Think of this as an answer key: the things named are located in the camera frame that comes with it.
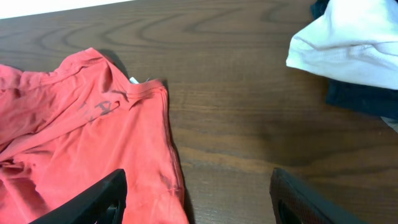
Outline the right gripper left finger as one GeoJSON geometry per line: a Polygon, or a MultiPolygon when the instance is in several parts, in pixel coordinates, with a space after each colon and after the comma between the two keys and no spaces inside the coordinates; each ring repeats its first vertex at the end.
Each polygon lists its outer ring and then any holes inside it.
{"type": "Polygon", "coordinates": [[[126,197],[126,173],[124,169],[116,169],[31,224],[121,224],[126,197]]]}

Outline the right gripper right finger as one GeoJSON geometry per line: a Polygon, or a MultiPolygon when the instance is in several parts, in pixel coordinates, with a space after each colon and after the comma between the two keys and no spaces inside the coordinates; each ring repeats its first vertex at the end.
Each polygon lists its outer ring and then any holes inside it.
{"type": "Polygon", "coordinates": [[[366,224],[281,168],[273,170],[269,192],[277,224],[366,224]]]}

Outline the red t-shirt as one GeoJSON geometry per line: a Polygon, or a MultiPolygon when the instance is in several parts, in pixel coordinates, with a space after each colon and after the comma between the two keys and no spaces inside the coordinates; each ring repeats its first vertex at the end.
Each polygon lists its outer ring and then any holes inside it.
{"type": "Polygon", "coordinates": [[[167,89],[131,83],[95,49],[52,72],[1,66],[1,222],[29,223],[116,169],[124,223],[186,223],[167,89]]]}

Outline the grey garment on pile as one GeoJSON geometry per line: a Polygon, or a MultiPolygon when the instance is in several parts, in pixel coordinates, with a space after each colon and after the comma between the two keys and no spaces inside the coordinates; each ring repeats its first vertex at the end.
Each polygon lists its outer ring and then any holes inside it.
{"type": "Polygon", "coordinates": [[[390,128],[392,128],[395,132],[398,133],[398,120],[391,118],[381,118],[390,128]]]}

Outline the navy garment on pile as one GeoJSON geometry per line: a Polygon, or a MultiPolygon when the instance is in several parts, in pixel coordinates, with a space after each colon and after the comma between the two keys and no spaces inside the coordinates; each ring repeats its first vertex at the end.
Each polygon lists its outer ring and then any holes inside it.
{"type": "MultiPolygon", "coordinates": [[[[311,6],[314,19],[322,16],[329,1],[311,6]]],[[[341,82],[330,78],[327,103],[376,116],[397,118],[397,89],[341,82]]]]}

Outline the white garment on pile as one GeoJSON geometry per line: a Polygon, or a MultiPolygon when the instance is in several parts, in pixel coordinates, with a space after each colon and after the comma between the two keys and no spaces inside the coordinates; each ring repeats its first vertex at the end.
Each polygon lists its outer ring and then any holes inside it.
{"type": "Polygon", "coordinates": [[[322,16],[292,37],[286,65],[396,90],[397,1],[329,1],[322,16]]]}

